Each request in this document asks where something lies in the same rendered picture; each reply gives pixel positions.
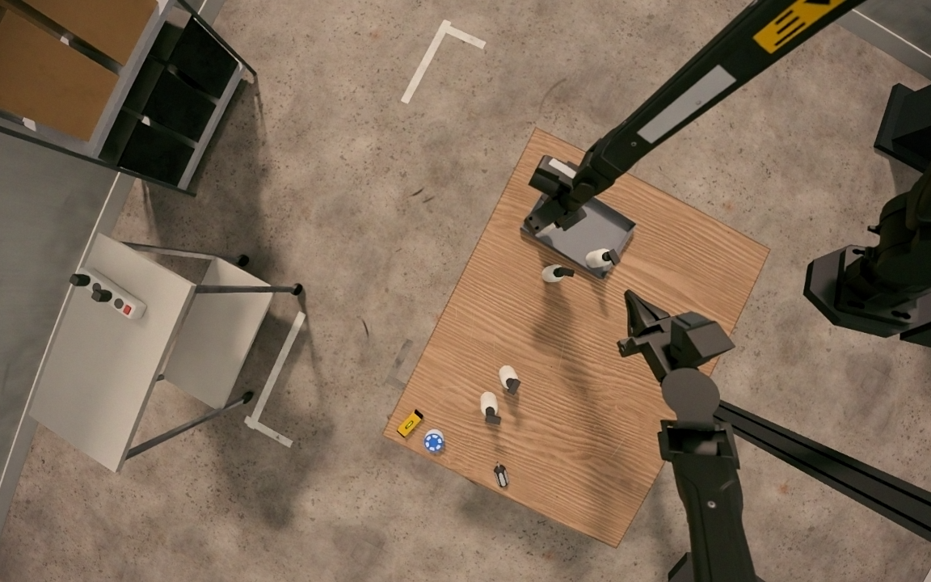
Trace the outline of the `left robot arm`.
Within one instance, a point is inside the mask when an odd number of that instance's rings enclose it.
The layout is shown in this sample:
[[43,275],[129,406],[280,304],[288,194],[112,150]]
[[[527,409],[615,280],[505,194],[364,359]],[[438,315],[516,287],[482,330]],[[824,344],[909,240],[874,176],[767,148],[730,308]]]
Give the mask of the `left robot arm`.
[[686,509],[694,582],[758,582],[742,521],[734,430],[729,421],[713,419],[721,403],[712,378],[688,369],[732,348],[719,322],[698,312],[677,314],[670,335],[639,348],[656,380],[665,377],[663,400],[676,414],[676,420],[660,421],[657,437]]

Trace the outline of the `yellow spirit level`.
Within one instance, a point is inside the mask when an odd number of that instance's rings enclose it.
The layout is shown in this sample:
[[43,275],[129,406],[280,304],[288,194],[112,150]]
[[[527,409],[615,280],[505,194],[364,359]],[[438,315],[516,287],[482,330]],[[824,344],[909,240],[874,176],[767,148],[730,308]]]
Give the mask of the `yellow spirit level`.
[[400,435],[402,435],[402,437],[406,437],[406,435],[409,434],[409,431],[410,431],[414,426],[416,426],[417,423],[418,423],[421,419],[423,419],[423,414],[421,414],[420,412],[418,412],[418,410],[416,409],[415,411],[413,411],[413,412],[411,413],[411,415],[409,416],[409,419],[406,419],[406,420],[403,421],[402,426],[400,426],[400,427],[398,428],[398,433],[399,433]]

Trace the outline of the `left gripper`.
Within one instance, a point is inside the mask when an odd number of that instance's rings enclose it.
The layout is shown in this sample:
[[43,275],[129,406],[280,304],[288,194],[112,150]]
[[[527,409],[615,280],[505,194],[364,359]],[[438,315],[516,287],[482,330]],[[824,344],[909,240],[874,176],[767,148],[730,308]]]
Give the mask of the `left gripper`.
[[[670,317],[668,312],[644,301],[639,295],[627,289],[624,293],[627,310],[627,334],[629,338],[617,341],[618,352],[621,357],[640,353],[641,348],[648,340],[656,340],[660,336],[670,335]],[[638,323],[637,323],[638,322]]]

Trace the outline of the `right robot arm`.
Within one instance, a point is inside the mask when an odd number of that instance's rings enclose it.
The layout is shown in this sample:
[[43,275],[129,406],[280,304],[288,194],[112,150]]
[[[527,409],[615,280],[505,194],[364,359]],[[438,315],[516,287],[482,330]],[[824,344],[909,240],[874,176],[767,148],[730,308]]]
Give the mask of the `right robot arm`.
[[[542,156],[528,186],[548,198],[524,219],[529,233],[570,220],[644,155],[865,1],[747,4],[642,106],[592,144],[579,166]],[[910,192],[884,204],[879,224],[867,229],[880,236],[879,245],[842,251],[834,308],[907,327],[919,320],[919,297],[931,293],[931,161]]]

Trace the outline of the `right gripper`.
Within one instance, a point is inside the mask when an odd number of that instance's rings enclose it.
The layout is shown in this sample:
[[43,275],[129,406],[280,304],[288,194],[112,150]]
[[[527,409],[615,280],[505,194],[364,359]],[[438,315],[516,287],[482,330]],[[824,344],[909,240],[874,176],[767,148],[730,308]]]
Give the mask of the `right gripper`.
[[[547,196],[546,194],[543,194],[543,195],[541,196],[541,199],[542,199],[542,201],[544,201],[544,202],[546,202],[546,199],[547,199],[547,198],[548,198],[548,196]],[[561,207],[561,209],[566,210],[564,207],[562,207],[562,204],[559,204],[559,207]],[[573,217],[571,218],[571,220],[568,220],[568,221],[564,222],[564,224],[558,225],[557,222],[554,222],[555,227],[557,227],[557,229],[559,229],[559,227],[562,227],[562,231],[566,231],[566,230],[570,229],[571,227],[573,227],[573,225],[577,224],[577,222],[580,222],[580,221],[584,220],[584,218],[587,216],[587,214],[585,214],[585,212],[584,212],[584,210],[583,210],[583,207],[581,207],[581,209],[577,209],[577,210],[579,210],[579,213],[577,213],[576,215],[573,215]],[[576,211],[577,211],[577,210],[576,210]],[[573,212],[574,212],[574,211],[569,211],[569,210],[566,210],[566,211],[567,211],[567,213],[573,213]]]

